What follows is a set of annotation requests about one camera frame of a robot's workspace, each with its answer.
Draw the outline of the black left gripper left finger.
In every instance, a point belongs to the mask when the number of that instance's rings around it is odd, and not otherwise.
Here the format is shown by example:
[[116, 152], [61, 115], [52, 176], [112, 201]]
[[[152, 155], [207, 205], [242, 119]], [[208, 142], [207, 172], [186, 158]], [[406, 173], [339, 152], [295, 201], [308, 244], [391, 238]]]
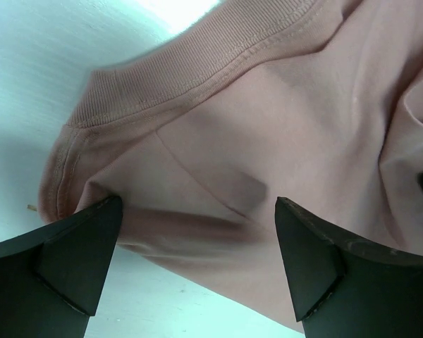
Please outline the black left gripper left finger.
[[121, 221], [112, 196], [0, 242], [0, 337], [84, 337]]

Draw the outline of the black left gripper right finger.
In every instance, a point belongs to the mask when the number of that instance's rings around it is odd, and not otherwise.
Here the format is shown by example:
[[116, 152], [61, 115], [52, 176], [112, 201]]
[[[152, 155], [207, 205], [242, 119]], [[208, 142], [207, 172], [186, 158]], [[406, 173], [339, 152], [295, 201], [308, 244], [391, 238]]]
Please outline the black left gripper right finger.
[[275, 223], [295, 319], [307, 337], [423, 338], [423, 256], [278, 198]]

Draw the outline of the pink t shirt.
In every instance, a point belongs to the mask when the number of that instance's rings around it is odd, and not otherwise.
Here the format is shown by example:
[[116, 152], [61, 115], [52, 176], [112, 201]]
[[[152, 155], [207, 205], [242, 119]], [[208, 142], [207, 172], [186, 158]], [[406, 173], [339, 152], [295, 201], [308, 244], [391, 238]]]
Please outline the pink t shirt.
[[119, 195], [120, 245], [301, 330], [277, 198], [423, 255], [422, 172], [423, 1], [227, 1], [91, 75], [39, 214]]

